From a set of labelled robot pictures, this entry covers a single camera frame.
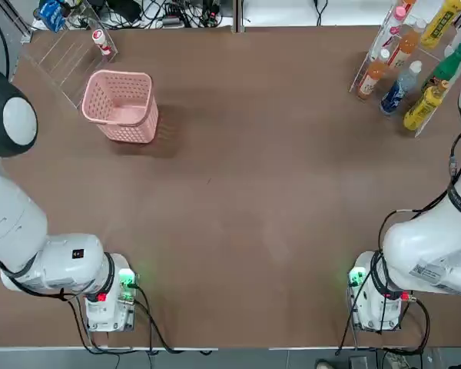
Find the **small bottle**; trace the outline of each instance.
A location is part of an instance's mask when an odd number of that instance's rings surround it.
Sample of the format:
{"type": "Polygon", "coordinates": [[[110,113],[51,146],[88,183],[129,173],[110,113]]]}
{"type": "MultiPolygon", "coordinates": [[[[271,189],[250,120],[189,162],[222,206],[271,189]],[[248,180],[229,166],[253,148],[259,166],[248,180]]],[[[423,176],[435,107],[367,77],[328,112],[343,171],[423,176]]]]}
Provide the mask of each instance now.
{"type": "Polygon", "coordinates": [[[421,38],[422,45],[426,48],[435,48],[459,12],[461,12],[461,0],[445,0],[427,30],[423,33],[421,38]]]}
{"type": "Polygon", "coordinates": [[[415,50],[420,40],[420,36],[427,24],[423,19],[418,19],[412,26],[412,29],[401,38],[400,43],[391,55],[390,60],[387,62],[391,69],[403,66],[406,60],[410,57],[413,50],[415,50]]]}
{"type": "Polygon", "coordinates": [[[382,48],[379,53],[379,58],[370,63],[366,74],[363,75],[362,81],[359,83],[359,90],[357,92],[359,98],[362,100],[367,100],[367,98],[369,98],[369,95],[372,93],[376,83],[383,77],[384,73],[386,73],[386,62],[389,58],[390,52],[388,52],[385,48],[382,48]]]}
{"type": "Polygon", "coordinates": [[[405,8],[405,18],[408,16],[408,13],[410,13],[415,3],[416,0],[401,0],[400,6],[403,6],[405,8]]]}
{"type": "Polygon", "coordinates": [[[403,125],[406,129],[416,131],[418,127],[443,102],[444,91],[448,88],[447,81],[441,81],[437,86],[429,87],[416,104],[405,114],[403,125]]]}
{"type": "Polygon", "coordinates": [[[393,42],[395,36],[400,33],[405,15],[406,10],[403,6],[395,7],[393,15],[387,21],[381,33],[377,36],[376,41],[374,41],[374,46],[370,53],[370,58],[372,60],[377,58],[381,48],[386,48],[393,42]]]}
{"type": "Polygon", "coordinates": [[[103,55],[111,54],[111,48],[109,47],[108,40],[106,40],[106,36],[102,29],[96,29],[92,32],[92,40],[94,40],[94,43],[101,49],[103,55]]]}
{"type": "MultiPolygon", "coordinates": [[[[444,49],[444,56],[447,58],[453,53],[454,53],[454,49],[451,47],[451,45],[447,45],[446,48],[444,49]]],[[[456,82],[456,80],[459,78],[460,75],[461,75],[461,62],[459,63],[454,76],[448,81],[449,88],[451,88],[454,85],[454,82],[456,82]]]]}
{"type": "Polygon", "coordinates": [[[410,67],[401,71],[398,79],[395,80],[389,92],[384,95],[380,103],[382,113],[391,115],[395,112],[401,100],[416,86],[416,78],[422,70],[422,62],[414,61],[410,67]]]}
{"type": "Polygon", "coordinates": [[[461,63],[461,43],[454,53],[442,60],[432,73],[429,74],[427,80],[423,83],[422,92],[430,86],[436,86],[440,81],[449,81],[457,72],[461,63]]]}

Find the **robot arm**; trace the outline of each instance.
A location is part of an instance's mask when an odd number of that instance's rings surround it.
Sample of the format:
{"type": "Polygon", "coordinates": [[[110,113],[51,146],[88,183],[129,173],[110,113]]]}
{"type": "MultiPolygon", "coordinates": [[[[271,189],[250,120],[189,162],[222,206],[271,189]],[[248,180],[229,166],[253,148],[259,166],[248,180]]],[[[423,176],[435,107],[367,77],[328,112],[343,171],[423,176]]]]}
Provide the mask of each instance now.
{"type": "MultiPolygon", "coordinates": [[[[0,73],[0,158],[26,152],[38,122],[28,99],[0,73]]],[[[119,254],[103,252],[92,234],[48,236],[45,213],[2,170],[0,162],[0,273],[16,291],[69,290],[86,297],[92,331],[131,329],[133,271],[119,254]]]]}
{"type": "MultiPolygon", "coordinates": [[[[461,115],[461,93],[458,107],[461,115]]],[[[353,323],[359,329],[396,329],[402,291],[461,295],[461,176],[452,178],[435,207],[393,225],[382,249],[382,262],[380,254],[366,251],[349,273],[350,305],[357,307],[353,323]]]]}

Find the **floor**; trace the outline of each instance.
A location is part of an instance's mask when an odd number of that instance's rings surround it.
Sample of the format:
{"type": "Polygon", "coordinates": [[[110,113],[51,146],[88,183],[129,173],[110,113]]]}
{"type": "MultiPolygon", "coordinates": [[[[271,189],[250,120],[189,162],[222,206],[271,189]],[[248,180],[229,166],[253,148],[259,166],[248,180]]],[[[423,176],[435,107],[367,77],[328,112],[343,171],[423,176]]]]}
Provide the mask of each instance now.
{"type": "MultiPolygon", "coordinates": [[[[327,360],[336,369],[348,369],[348,358],[366,356],[368,368],[376,367],[376,355],[371,351],[345,350],[339,357],[334,356],[334,349],[318,350],[220,350],[205,357],[197,352],[177,355],[160,353],[152,358],[154,369],[308,369],[313,368],[318,360],[327,360]]],[[[112,369],[116,357],[108,355],[94,356],[84,350],[21,350],[0,351],[0,369],[36,369],[38,367],[55,367],[55,369],[107,368],[112,369]]],[[[410,358],[410,364],[420,367],[418,357],[410,358]]],[[[429,349],[424,357],[425,369],[445,369],[451,365],[461,364],[461,348],[429,349]]],[[[146,368],[149,361],[142,351],[121,357],[118,369],[146,368]]],[[[387,362],[386,369],[391,369],[387,362]]]]}

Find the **plastic basket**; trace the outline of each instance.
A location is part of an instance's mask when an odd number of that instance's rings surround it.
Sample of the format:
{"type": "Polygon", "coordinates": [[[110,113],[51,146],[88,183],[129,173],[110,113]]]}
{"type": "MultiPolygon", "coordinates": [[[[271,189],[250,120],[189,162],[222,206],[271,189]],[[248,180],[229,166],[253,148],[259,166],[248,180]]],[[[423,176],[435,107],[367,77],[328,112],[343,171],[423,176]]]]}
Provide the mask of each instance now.
{"type": "Polygon", "coordinates": [[[128,71],[95,72],[85,89],[82,114],[111,140],[152,141],[159,116],[152,78],[128,71]]]}

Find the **red and white can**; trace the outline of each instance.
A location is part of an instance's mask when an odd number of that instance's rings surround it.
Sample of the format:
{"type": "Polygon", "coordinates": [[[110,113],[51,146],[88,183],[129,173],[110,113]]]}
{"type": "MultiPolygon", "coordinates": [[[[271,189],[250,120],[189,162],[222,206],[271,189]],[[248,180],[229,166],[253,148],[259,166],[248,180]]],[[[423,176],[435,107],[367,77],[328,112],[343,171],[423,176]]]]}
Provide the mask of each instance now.
{"type": "Polygon", "coordinates": [[[92,32],[92,39],[94,43],[101,49],[103,55],[110,55],[111,48],[109,47],[108,40],[102,29],[96,29],[92,32]]]}

